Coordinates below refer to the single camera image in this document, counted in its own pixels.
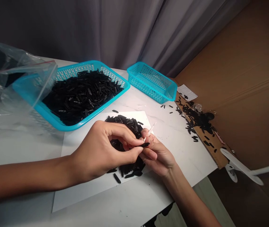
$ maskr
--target blue plastic basket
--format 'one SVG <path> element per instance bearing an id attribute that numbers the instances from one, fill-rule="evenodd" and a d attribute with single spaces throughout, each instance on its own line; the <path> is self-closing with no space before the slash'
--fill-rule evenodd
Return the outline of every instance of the blue plastic basket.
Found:
<path id="1" fill-rule="evenodd" d="M 41 116 L 43 116 L 53 127 L 60 131 L 73 131 L 80 128 L 82 125 L 91 120 L 94 116 L 96 116 L 106 107 L 108 107 L 111 103 L 117 100 L 117 98 L 119 98 L 122 94 L 124 94 L 130 88 L 130 84 L 126 79 L 121 77 L 119 74 L 114 72 L 112 69 L 110 69 L 108 66 L 106 66 L 100 61 L 85 61 L 82 63 L 58 68 L 57 76 L 55 78 L 55 80 L 63 81 L 70 77 L 76 77 L 78 72 L 82 72 L 84 70 L 94 71 L 97 69 L 99 69 L 99 71 L 103 71 L 105 75 L 109 76 L 112 79 L 112 81 L 118 81 L 118 84 L 121 84 L 121 87 L 124 88 L 124 90 L 114 96 L 111 100 L 103 104 L 92 114 L 88 115 L 78 124 L 66 126 L 56 115 L 51 113 L 50 109 L 42 101 L 39 101 L 34 106 L 35 110 L 39 114 L 41 114 Z M 38 74 L 24 76 L 13 83 L 13 89 L 30 105 L 33 105 L 36 100 L 36 96 L 33 94 L 37 93 L 38 90 L 41 90 L 41 81 L 42 80 L 41 78 L 39 78 Z"/>
<path id="2" fill-rule="evenodd" d="M 175 82 L 139 61 L 127 69 L 131 85 L 160 104 L 174 101 L 178 86 Z"/>

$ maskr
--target white paper sheet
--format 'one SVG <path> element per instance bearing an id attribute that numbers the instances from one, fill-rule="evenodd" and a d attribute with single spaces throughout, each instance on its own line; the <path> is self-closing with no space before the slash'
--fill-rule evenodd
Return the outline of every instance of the white paper sheet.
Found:
<path id="1" fill-rule="evenodd" d="M 82 126 L 81 128 L 72 132 L 65 132 L 61 157 L 70 155 L 78 148 L 78 146 L 80 145 L 84 137 L 87 135 L 88 131 L 90 130 L 94 122 L 96 122 L 97 120 L 105 120 L 108 116 L 115 117 L 119 114 L 127 118 L 134 118 L 137 121 L 143 123 L 144 124 L 142 125 L 143 128 L 150 129 L 151 127 L 147 119 L 145 111 L 100 113 L 97 116 L 95 116 L 93 119 L 91 119 L 88 123 L 86 123 L 84 126 Z M 143 173 L 147 173 L 149 171 L 150 170 L 147 167 L 143 169 Z M 129 181 L 135 178 L 135 176 L 132 178 L 127 178 L 127 179 L 122 178 L 119 170 L 116 172 L 116 174 L 120 178 L 121 183 L 124 183 L 126 181 Z M 55 193 L 52 212 L 56 212 L 60 209 L 68 207 L 77 202 L 80 202 L 84 199 L 87 199 L 93 195 L 96 195 L 100 192 L 103 192 L 117 185 L 119 184 L 114 179 L 113 173 L 106 173 L 105 175 L 97 179 L 94 179 L 92 181 L 79 184 L 74 187 L 67 188 L 61 191 L 57 191 Z"/>
<path id="2" fill-rule="evenodd" d="M 187 96 L 188 98 L 185 97 L 185 99 L 187 101 L 191 101 L 191 100 L 197 98 L 197 95 L 192 90 L 190 90 L 188 87 L 186 87 L 184 84 L 182 86 L 178 87 L 177 91 L 179 93 L 182 93 L 183 97 Z"/>

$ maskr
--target white table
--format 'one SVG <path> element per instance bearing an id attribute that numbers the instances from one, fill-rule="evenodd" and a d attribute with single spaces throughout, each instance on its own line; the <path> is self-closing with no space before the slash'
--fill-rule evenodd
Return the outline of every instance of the white table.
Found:
<path id="1" fill-rule="evenodd" d="M 74 62 L 55 60 L 59 67 Z M 125 70 L 113 69 L 128 77 Z M 150 124 L 157 121 L 156 136 L 173 153 L 187 180 L 194 186 L 217 166 L 202 144 L 189 135 L 186 120 L 166 109 L 133 86 L 103 112 L 145 111 Z M 59 157 L 63 132 L 49 133 L 33 119 L 27 124 L 0 127 L 0 164 Z M 54 193 L 39 193 L 0 203 L 0 226 L 141 226 L 172 202 L 161 180 L 144 174 L 77 204 L 51 213 Z"/>

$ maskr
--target small white label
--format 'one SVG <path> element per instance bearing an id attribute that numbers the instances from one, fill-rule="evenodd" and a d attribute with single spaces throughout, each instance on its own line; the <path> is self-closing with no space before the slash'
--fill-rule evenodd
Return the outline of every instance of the small white label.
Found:
<path id="1" fill-rule="evenodd" d="M 197 95 L 190 90 L 188 87 L 186 87 L 184 84 L 180 87 L 178 87 L 177 91 L 181 93 L 181 95 L 187 100 L 191 101 L 195 98 L 197 98 Z"/>

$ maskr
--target gray curtain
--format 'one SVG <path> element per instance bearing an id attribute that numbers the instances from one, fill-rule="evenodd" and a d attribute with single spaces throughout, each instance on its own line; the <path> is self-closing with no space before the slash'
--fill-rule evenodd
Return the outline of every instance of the gray curtain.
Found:
<path id="1" fill-rule="evenodd" d="M 0 1 L 0 42 L 32 54 L 175 77 L 249 0 Z"/>

